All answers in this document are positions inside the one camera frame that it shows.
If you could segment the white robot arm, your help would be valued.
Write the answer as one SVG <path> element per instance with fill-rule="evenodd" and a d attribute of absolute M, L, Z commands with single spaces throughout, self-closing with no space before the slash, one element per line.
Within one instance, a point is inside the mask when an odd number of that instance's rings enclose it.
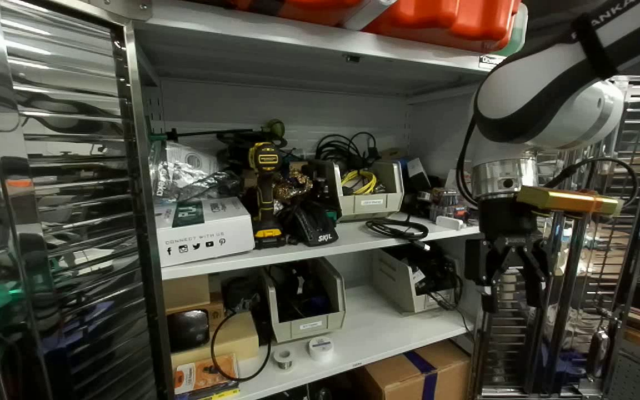
<path fill-rule="evenodd" d="M 622 100 L 607 84 L 609 77 L 640 62 L 640 0 L 607 0 L 583 13 L 571 31 L 541 48 L 513 53 L 496 67 L 473 94 L 473 113 L 464 139 L 481 131 L 490 141 L 511 146 L 573 148 L 607 136 Z M 475 283 L 484 289 L 482 309 L 496 311 L 496 280 L 505 258 L 519 242 L 526 274 L 535 291 L 530 304 L 542 302 L 546 253 L 539 232 L 535 206 L 519 201 L 524 172 L 511 186 L 481 192 L 464 180 L 467 141 L 455 161 L 460 194 L 481 212 L 481 232 L 490 242 L 486 268 Z"/>

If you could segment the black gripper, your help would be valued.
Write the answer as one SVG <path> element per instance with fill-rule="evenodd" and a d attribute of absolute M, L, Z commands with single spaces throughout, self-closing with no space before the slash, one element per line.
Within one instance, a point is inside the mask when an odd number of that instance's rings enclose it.
<path fill-rule="evenodd" d="M 526 304 L 542 307 L 550 277 L 550 258 L 546 242 L 539 230 L 535 208 L 519 201 L 515 197 L 482 200 L 481 230 L 486 240 L 482 309 L 499 309 L 496 287 L 500 274 L 506 270 L 506 258 L 511 253 L 523 260 Z"/>

